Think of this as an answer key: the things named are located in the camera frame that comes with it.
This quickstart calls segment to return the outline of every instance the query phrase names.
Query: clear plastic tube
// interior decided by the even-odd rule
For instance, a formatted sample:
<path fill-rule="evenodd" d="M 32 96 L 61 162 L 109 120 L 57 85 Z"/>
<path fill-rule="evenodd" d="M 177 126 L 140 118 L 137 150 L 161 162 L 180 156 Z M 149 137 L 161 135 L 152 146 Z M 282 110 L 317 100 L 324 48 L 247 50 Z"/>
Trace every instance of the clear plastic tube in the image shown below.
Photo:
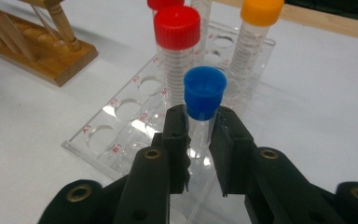
<path fill-rule="evenodd" d="M 195 47 L 195 60 L 202 60 L 205 54 L 212 0 L 191 0 L 190 5 L 199 12 L 201 17 L 200 42 Z"/>
<path fill-rule="evenodd" d="M 268 32 L 269 26 L 254 26 L 246 21 L 242 23 L 230 66 L 232 76 L 238 81 L 243 81 L 252 73 Z"/>
<path fill-rule="evenodd" d="M 269 27 L 279 18 L 283 0 L 245 0 L 241 9 L 242 24 L 231 60 L 228 78 L 228 104 L 248 98 L 244 82 L 252 74 Z"/>
<path fill-rule="evenodd" d="M 190 69 L 184 82 L 190 137 L 190 181 L 188 192 L 173 196 L 171 206 L 186 218 L 186 223 L 192 223 L 214 177 L 213 160 L 208 146 L 227 81 L 219 70 L 200 66 Z"/>
<path fill-rule="evenodd" d="M 185 3 L 185 0 L 147 0 L 147 5 L 152 11 L 152 18 L 154 19 L 157 12 L 165 7 L 174 7 L 174 6 L 183 6 Z M 158 45 L 156 45 L 156 57 L 155 57 L 155 63 L 157 66 L 159 66 L 161 62 L 161 52 Z"/>
<path fill-rule="evenodd" d="M 185 72 L 193 66 L 200 41 L 200 14 L 192 7 L 165 7 L 154 18 L 156 42 L 164 71 L 166 107 L 184 103 Z"/>
<path fill-rule="evenodd" d="M 164 71 L 166 97 L 170 106 L 184 103 L 185 88 L 183 78 L 185 72 L 193 67 L 194 48 L 169 50 L 160 48 L 160 57 Z"/>

